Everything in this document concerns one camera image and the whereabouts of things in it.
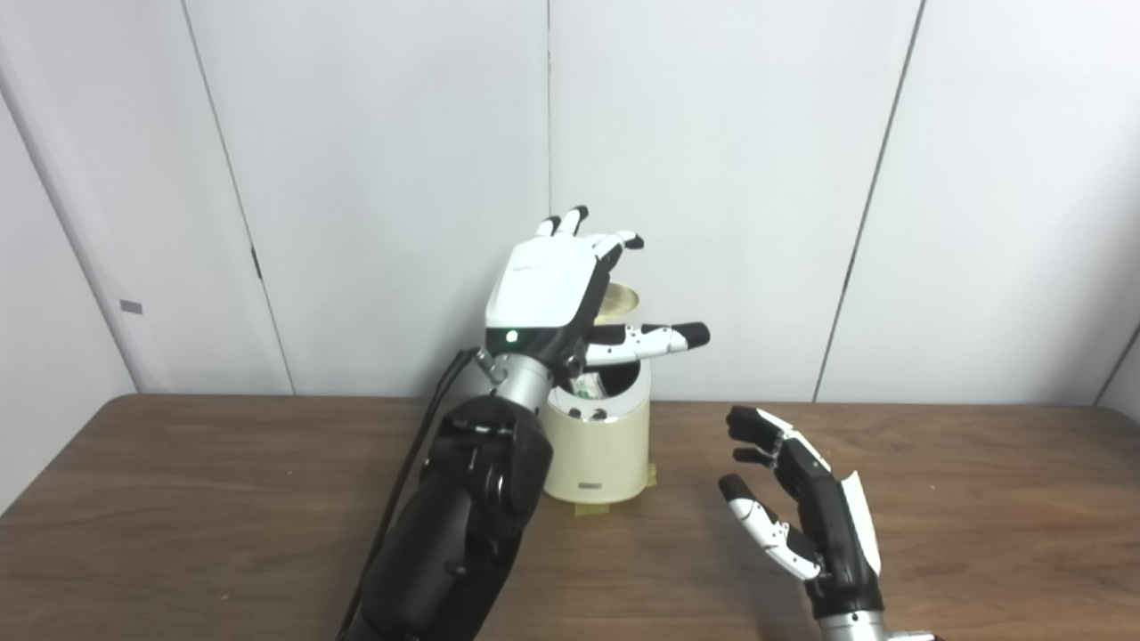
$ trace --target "container lid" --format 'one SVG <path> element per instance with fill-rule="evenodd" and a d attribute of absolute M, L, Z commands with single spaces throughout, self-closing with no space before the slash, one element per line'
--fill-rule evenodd
<path fill-rule="evenodd" d="M 637 309 L 641 297 L 628 285 L 613 281 L 605 287 L 605 297 L 602 299 L 602 308 L 597 311 L 595 325 L 613 323 L 618 318 Z"/>

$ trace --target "panel seam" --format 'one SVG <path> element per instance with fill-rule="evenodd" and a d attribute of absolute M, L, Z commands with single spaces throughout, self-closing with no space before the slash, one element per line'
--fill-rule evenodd
<path fill-rule="evenodd" d="M 206 102 L 210 104 L 210 115 L 213 117 L 214 130 L 218 132 L 218 141 L 221 143 L 221 153 L 226 159 L 226 171 L 229 173 L 229 182 L 234 189 L 234 197 L 237 201 L 237 210 L 242 214 L 242 226 L 245 229 L 245 237 L 250 243 L 250 251 L 256 254 L 253 243 L 253 233 L 250 230 L 250 219 L 245 214 L 245 203 L 242 201 L 242 190 L 237 186 L 237 176 L 234 173 L 234 163 L 230 161 L 229 146 L 226 144 L 226 136 L 222 133 L 221 119 L 218 116 L 218 106 L 214 103 L 213 91 L 210 89 L 210 80 L 206 78 L 206 67 L 202 62 L 202 51 L 198 49 L 198 36 L 194 32 L 194 22 L 190 19 L 190 9 L 186 6 L 186 0 L 179 0 L 182 7 L 182 17 L 186 19 L 186 31 L 190 36 L 190 46 L 194 49 L 194 60 L 198 66 L 198 75 L 202 78 L 202 87 L 206 92 Z M 280 328 L 277 325 L 277 316 L 274 314 L 274 305 L 269 299 L 269 289 L 266 279 L 258 269 L 258 281 L 261 285 L 261 294 L 266 300 L 266 309 L 269 311 L 269 323 L 274 328 L 274 336 L 277 339 L 277 349 L 282 355 L 282 365 L 285 367 L 285 378 L 288 380 L 290 393 L 296 396 L 296 386 L 293 383 L 293 372 L 288 366 L 288 357 L 285 355 L 285 343 L 282 341 Z"/>
<path fill-rule="evenodd" d="M 890 140 L 890 130 L 895 124 L 895 114 L 898 112 L 898 100 L 903 95 L 903 86 L 906 83 L 906 72 L 911 67 L 911 57 L 914 54 L 914 43 L 918 41 L 919 27 L 922 24 L 922 14 L 926 10 L 927 0 L 920 0 L 918 11 L 914 15 L 914 26 L 911 29 L 911 39 L 906 43 L 906 55 L 903 58 L 903 68 L 898 74 L 898 84 L 895 87 L 895 97 L 890 103 L 890 115 L 887 116 L 887 127 L 882 132 L 882 143 L 879 145 L 879 155 L 874 161 L 874 171 L 871 173 L 871 185 L 866 192 L 866 200 L 863 202 L 863 213 L 860 216 L 858 229 L 855 232 L 855 243 L 852 245 L 852 254 L 847 261 L 847 273 L 844 275 L 844 286 L 839 292 L 839 301 L 836 305 L 836 314 L 831 319 L 831 331 L 828 333 L 828 344 L 823 349 L 823 359 L 820 363 L 820 374 L 815 379 L 815 391 L 812 392 L 812 403 L 820 398 L 820 387 L 823 384 L 823 374 L 828 368 L 828 359 L 831 357 L 831 348 L 836 341 L 836 330 L 839 327 L 839 317 L 842 315 L 844 302 L 847 300 L 847 287 L 850 284 L 852 273 L 855 269 L 855 259 L 858 254 L 860 243 L 863 240 L 863 230 L 866 227 L 868 213 L 871 211 L 871 202 L 874 200 L 874 188 L 879 184 L 879 172 L 882 170 L 882 159 L 887 154 L 887 144 Z"/>

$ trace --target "robot finger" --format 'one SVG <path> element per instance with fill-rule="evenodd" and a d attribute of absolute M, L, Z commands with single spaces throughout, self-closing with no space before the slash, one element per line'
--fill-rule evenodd
<path fill-rule="evenodd" d="M 559 218 L 557 216 L 548 217 L 546 220 L 542 222 L 542 225 L 538 226 L 538 229 L 535 230 L 535 237 L 546 238 L 552 236 L 554 234 L 554 230 L 559 228 L 559 225 L 561 222 L 562 219 Z"/>
<path fill-rule="evenodd" d="M 578 205 L 570 211 L 565 212 L 562 217 L 562 224 L 559 228 L 554 230 L 555 236 L 577 236 L 578 227 L 581 225 L 583 220 L 589 216 L 589 210 L 586 205 Z"/>

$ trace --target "white robotic hand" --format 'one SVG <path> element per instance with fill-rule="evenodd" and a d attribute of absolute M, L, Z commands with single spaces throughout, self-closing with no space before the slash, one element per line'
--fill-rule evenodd
<path fill-rule="evenodd" d="M 750 445 L 734 451 L 733 457 L 773 470 L 796 501 L 804 530 L 781 522 L 736 474 L 720 479 L 720 492 L 764 552 L 805 583 L 823 639 L 937 640 L 929 632 L 887 632 L 879 545 L 858 474 L 836 480 L 804 435 L 763 409 L 735 406 L 726 421 L 728 436 Z"/>
<path fill-rule="evenodd" d="M 644 246 L 633 232 L 579 237 L 588 213 L 577 206 L 544 220 L 532 238 L 515 245 L 487 302 L 488 351 L 531 358 L 554 384 L 585 367 L 610 270 L 622 251 Z"/>

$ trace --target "black cable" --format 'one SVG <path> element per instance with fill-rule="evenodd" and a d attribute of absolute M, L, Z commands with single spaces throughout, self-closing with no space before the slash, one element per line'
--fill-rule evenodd
<path fill-rule="evenodd" d="M 380 519 L 380 528 L 376 530 L 376 536 L 372 541 L 372 547 L 368 550 L 368 558 L 364 563 L 364 570 L 360 573 L 360 581 L 357 582 L 356 591 L 353 591 L 348 610 L 344 612 L 344 619 L 341 622 L 341 628 L 336 635 L 337 640 L 344 636 L 349 625 L 352 624 L 357 608 L 360 606 L 360 586 L 364 582 L 364 575 L 368 571 L 381 546 L 384 544 L 384 536 L 392 525 L 396 508 L 400 503 L 400 494 L 404 493 L 404 484 L 407 482 L 408 477 L 412 474 L 413 465 L 420 459 L 420 449 L 423 448 L 423 444 L 427 439 L 427 433 L 431 431 L 431 425 L 435 422 L 435 412 L 439 411 L 439 405 L 443 401 L 443 396 L 451 389 L 451 383 L 455 382 L 455 379 L 459 376 L 459 373 L 463 372 L 464 367 L 471 363 L 478 352 L 478 347 L 459 350 L 455 355 L 455 358 L 451 359 L 451 364 L 443 371 L 443 375 L 439 378 L 439 382 L 435 383 L 435 393 L 432 395 L 431 400 L 427 403 L 427 409 L 424 412 L 423 421 L 420 422 L 420 429 L 416 430 L 416 436 L 412 440 L 408 454 L 404 457 L 404 464 L 400 465 L 400 471 L 396 474 L 396 484 L 392 486 L 392 492 L 388 495 L 388 504 L 384 505 L 384 516 Z"/>

